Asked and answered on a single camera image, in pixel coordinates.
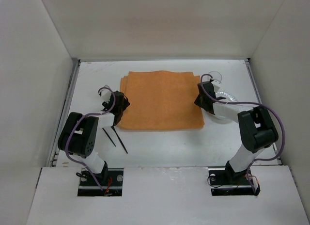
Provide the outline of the orange cloth placemat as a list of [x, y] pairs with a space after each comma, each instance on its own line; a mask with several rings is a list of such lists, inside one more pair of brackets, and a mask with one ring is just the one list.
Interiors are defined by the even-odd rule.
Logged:
[[118, 127], [131, 131], [201, 129], [202, 110], [194, 104], [199, 76], [193, 72], [133, 72], [121, 78], [130, 105]]

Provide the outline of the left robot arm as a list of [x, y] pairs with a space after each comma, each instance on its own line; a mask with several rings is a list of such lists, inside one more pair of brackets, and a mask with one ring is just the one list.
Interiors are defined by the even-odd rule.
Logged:
[[81, 174], [83, 178], [93, 177], [97, 184], [103, 185], [108, 179], [108, 165], [94, 151], [97, 130], [111, 128], [115, 131], [130, 102], [124, 93], [112, 92], [106, 86], [99, 90], [99, 95], [103, 99], [103, 110], [88, 114], [69, 113], [58, 139], [58, 148], [70, 161], [86, 169]]

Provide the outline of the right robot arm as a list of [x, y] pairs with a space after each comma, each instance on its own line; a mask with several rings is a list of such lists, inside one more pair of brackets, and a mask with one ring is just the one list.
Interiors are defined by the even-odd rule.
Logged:
[[206, 112], [225, 117], [239, 125], [241, 146], [225, 165], [226, 178], [233, 182], [244, 176], [256, 157], [279, 139], [270, 116], [272, 110], [255, 102], [228, 102], [216, 96], [216, 80], [198, 83], [199, 94], [194, 101]]

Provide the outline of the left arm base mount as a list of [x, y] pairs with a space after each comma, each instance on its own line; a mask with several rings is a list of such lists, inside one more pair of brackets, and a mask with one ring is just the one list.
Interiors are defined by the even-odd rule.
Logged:
[[123, 168], [109, 168], [106, 169], [102, 174], [95, 174], [97, 181], [101, 185], [100, 187], [86, 169], [82, 169], [80, 172], [77, 172], [76, 176], [79, 177], [77, 196], [80, 197], [122, 196], [123, 180], [124, 180]]

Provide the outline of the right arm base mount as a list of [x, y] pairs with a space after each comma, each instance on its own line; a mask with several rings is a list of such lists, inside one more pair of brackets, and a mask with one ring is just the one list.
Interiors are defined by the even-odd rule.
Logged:
[[229, 179], [224, 167], [209, 168], [207, 183], [212, 196], [258, 196], [261, 192], [259, 181], [251, 171]]

